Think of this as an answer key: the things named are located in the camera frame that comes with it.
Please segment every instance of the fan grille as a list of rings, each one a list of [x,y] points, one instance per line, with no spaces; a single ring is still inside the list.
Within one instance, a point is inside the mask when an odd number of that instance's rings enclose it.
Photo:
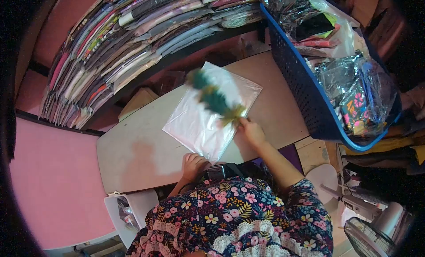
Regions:
[[[394,242],[380,230],[370,226],[370,223],[363,221],[357,217],[347,220],[344,231],[353,245],[354,250],[361,257],[380,257],[381,255],[372,248],[369,243],[358,235],[358,232],[366,235],[370,240],[374,241],[387,255],[391,255],[394,249]]]

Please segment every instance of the electric fan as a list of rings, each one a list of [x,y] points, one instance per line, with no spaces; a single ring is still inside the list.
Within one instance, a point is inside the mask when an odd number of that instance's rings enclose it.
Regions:
[[[391,202],[389,207],[382,211],[360,198],[337,192],[336,171],[329,164],[311,170],[305,177],[315,186],[322,203],[325,204],[335,197],[349,209],[372,221],[369,223],[352,217],[345,223],[344,232],[359,256],[391,256],[395,244],[389,235],[395,229],[403,212],[403,207],[399,203]]]

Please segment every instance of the floral dress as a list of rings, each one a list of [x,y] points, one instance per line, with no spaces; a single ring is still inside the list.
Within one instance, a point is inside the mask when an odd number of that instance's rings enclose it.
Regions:
[[[332,224],[307,179],[286,203],[263,180],[205,180],[146,217],[127,256],[332,256]]]

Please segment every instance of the hand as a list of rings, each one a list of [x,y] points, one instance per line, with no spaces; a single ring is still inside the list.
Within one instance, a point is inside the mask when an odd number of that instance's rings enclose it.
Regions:
[[[198,175],[204,171],[204,168],[210,162],[208,159],[204,158],[195,153],[188,153],[183,156],[183,178],[193,182],[196,180]]]
[[[249,118],[246,119],[243,117],[239,119],[239,122],[241,125],[238,129],[245,134],[248,143],[250,143],[254,149],[258,149],[264,143],[267,143],[266,135],[260,125],[255,122],[251,122]]]

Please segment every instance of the lace trim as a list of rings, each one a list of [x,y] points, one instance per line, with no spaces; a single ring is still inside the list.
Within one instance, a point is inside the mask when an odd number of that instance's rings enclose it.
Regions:
[[[149,238],[147,236],[141,236],[139,244],[142,245],[143,243],[147,242]]]
[[[176,250],[178,250],[178,252],[181,252],[181,251],[183,251],[183,249],[182,248],[180,248],[179,246],[178,246],[178,243],[177,243],[177,236],[174,238],[174,240],[173,240],[173,247],[176,249]]]
[[[242,222],[231,235],[223,235],[214,240],[213,249],[223,254],[226,247],[232,242],[236,243],[246,233],[253,231],[267,232],[272,236],[274,242],[279,243],[278,235],[274,232],[272,223],[268,220],[255,220],[252,223]]]
[[[251,257],[251,256],[279,256],[279,257],[291,257],[291,254],[286,249],[282,249],[279,245],[260,245],[257,244],[254,247],[249,247],[240,251],[236,254],[238,257]]]
[[[272,223],[268,220],[255,220],[252,223],[242,222],[238,225],[238,228],[233,231],[230,235],[224,235],[216,238],[212,249],[218,251],[220,254],[224,253],[224,250],[231,243],[236,243],[240,238],[249,232],[262,231],[267,232],[272,236],[272,240],[278,245],[260,245],[257,244],[254,247],[249,247],[243,251],[237,253],[237,256],[284,256],[289,257],[290,253],[286,249],[279,247],[281,245],[284,248],[287,248],[293,251],[295,254],[301,257],[323,257],[323,253],[320,251],[309,251],[304,248],[301,243],[296,242],[293,238],[284,239],[283,235],[274,231]]]
[[[166,223],[166,222],[155,220],[152,230],[165,231],[172,234],[174,237],[177,237],[179,227],[176,227],[172,223]]]
[[[152,251],[160,252],[164,257],[174,257],[174,254],[171,254],[170,249],[162,243],[158,241],[148,242],[146,244],[146,249],[143,253],[141,253],[141,257],[148,256],[148,254]]]
[[[323,257],[323,253],[320,251],[309,251],[307,248],[304,248],[301,246],[301,243],[296,242],[296,240],[290,238],[290,239],[284,239],[283,235],[280,236],[280,244],[282,247],[285,247],[297,254],[301,257]]]

